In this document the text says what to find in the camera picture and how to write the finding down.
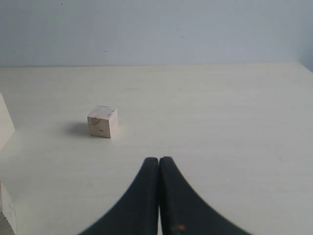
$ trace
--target wooden block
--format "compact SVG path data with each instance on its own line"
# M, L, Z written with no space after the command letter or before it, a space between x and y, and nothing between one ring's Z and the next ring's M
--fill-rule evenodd
M7 110L3 97L0 94L0 150L12 136L14 130L9 111Z
M0 235L16 235L15 211L12 200L0 182Z
M111 138L118 128L117 109L97 105L88 115L88 126L92 136Z

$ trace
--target wooden cube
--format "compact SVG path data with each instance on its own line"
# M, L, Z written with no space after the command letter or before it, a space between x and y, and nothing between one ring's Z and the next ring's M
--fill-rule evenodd
M3 97L0 94L0 150L14 132L14 126L6 108Z
M16 235L15 211L12 200L0 182L0 235Z
M92 136L111 138L118 128L117 109L97 105L88 115L88 126Z

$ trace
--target light wood piece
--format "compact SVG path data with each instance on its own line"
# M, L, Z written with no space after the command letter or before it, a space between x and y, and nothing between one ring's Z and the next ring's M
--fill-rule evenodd
M0 93L0 150L14 132L14 126L9 115L9 111Z
M117 109L97 105L88 115L88 126L92 136L111 138L118 128Z
M15 211L6 188L0 182L0 235L16 235Z

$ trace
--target white wall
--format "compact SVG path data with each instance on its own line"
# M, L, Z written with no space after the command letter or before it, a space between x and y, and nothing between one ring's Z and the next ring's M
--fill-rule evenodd
M0 66L310 65L312 28L312 0L2 0Z

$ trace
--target table surface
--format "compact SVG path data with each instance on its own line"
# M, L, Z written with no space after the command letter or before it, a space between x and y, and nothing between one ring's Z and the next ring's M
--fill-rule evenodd
M162 156L243 229L313 232L313 74L300 64L2 68L0 92L19 235L79 233ZM95 105L118 109L114 138L89 135Z

